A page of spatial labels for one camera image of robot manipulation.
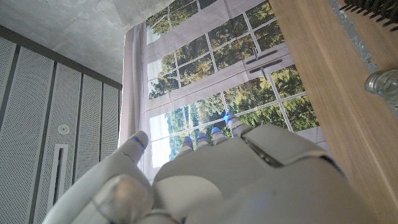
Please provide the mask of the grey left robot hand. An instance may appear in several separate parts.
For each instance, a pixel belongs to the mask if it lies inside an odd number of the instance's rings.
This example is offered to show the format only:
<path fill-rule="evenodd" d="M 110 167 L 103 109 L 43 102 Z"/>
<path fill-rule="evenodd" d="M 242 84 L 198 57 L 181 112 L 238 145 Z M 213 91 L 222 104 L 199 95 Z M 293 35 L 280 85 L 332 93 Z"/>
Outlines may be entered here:
<path fill-rule="evenodd" d="M 184 138 L 152 182 L 137 166 L 149 139 L 132 135 L 64 193 L 45 223 L 376 223 L 324 149 L 272 124 L 233 114 Z"/>

